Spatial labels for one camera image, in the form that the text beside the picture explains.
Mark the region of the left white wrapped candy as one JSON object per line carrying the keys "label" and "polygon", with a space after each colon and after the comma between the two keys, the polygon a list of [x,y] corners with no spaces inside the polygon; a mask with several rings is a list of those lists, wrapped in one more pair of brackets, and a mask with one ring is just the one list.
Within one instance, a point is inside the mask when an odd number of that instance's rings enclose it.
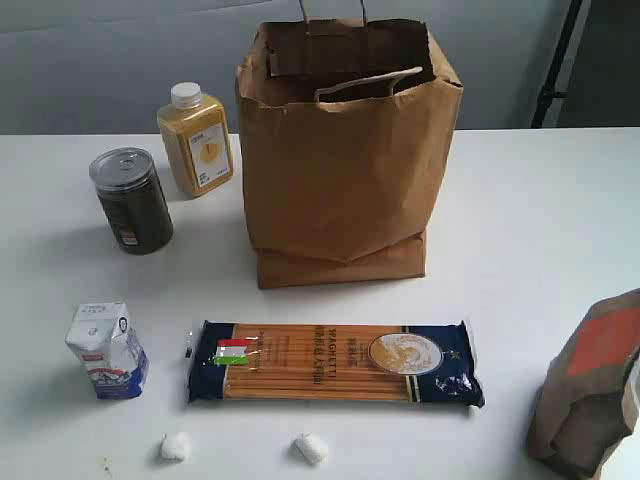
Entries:
{"label": "left white wrapped candy", "polygon": [[160,457],[169,462],[184,462],[191,454],[191,439],[186,432],[166,434],[160,444]]}

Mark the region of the right white wrapped candy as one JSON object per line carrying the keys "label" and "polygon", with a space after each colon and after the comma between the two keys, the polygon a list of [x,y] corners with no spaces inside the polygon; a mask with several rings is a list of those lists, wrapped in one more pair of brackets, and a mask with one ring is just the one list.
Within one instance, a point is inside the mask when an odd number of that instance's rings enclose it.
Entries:
{"label": "right white wrapped candy", "polygon": [[328,444],[314,434],[300,434],[293,445],[311,466],[321,464],[330,453]]}

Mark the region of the dark can silver lid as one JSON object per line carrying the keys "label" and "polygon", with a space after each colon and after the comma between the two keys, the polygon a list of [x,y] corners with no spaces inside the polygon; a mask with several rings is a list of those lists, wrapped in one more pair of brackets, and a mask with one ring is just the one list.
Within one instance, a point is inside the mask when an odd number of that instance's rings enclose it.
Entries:
{"label": "dark can silver lid", "polygon": [[98,156],[89,166],[97,197],[119,247],[147,255],[173,236],[173,223],[149,152],[123,147]]}

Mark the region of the spaghetti package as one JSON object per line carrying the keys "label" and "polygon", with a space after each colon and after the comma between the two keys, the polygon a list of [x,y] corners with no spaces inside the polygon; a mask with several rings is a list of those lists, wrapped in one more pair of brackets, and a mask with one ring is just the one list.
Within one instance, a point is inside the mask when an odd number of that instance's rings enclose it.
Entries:
{"label": "spaghetti package", "polygon": [[187,392],[197,400],[337,400],[483,407],[474,347],[457,325],[205,322]]}

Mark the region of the large brown paper bag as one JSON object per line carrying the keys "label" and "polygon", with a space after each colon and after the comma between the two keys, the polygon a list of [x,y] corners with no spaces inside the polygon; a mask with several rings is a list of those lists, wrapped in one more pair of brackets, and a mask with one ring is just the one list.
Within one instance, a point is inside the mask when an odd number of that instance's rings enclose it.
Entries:
{"label": "large brown paper bag", "polygon": [[236,71],[258,285],[423,276],[462,94],[422,21],[261,24]]}

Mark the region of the brown pouch red label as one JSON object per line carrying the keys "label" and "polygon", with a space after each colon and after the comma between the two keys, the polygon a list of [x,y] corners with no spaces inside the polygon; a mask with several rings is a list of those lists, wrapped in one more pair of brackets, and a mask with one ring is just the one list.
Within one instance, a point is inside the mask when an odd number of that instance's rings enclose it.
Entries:
{"label": "brown pouch red label", "polygon": [[639,291],[590,307],[549,364],[526,447],[565,479],[598,479],[639,419]]}

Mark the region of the black stand pole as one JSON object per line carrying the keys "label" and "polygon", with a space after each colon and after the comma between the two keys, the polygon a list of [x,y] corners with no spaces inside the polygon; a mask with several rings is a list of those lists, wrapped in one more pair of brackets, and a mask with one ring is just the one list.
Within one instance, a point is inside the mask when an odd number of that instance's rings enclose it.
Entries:
{"label": "black stand pole", "polygon": [[553,101],[566,97],[565,92],[556,89],[556,84],[582,5],[583,0],[570,1],[551,64],[537,97],[536,108],[530,123],[531,129],[540,129]]}

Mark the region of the white wrapped candy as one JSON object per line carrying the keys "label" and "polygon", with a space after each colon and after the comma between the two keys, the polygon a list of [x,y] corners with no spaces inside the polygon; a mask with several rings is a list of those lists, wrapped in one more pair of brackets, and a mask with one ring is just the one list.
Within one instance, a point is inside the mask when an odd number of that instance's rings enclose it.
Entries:
{"label": "white wrapped candy", "polygon": [[300,434],[293,445],[311,466],[321,464],[330,453],[328,444],[314,434]]}
{"label": "white wrapped candy", "polygon": [[191,439],[186,432],[166,434],[160,444],[160,457],[169,462],[184,462],[191,454]]}

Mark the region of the white blue milk carton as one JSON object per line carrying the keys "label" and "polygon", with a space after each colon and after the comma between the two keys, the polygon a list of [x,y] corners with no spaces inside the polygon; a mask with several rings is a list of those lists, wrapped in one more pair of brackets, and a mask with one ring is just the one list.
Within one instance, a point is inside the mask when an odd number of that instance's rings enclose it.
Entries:
{"label": "white blue milk carton", "polygon": [[124,303],[79,305],[65,343],[84,366],[99,399],[142,394],[149,361]]}

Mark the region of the yellow juice bottle white cap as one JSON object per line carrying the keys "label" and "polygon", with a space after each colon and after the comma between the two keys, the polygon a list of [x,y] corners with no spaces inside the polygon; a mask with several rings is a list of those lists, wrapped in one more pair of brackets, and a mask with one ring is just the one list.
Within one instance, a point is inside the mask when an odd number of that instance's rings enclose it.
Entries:
{"label": "yellow juice bottle white cap", "polygon": [[225,108],[199,84],[174,85],[170,103],[157,112],[157,124],[174,179],[185,195],[203,196],[232,178]]}

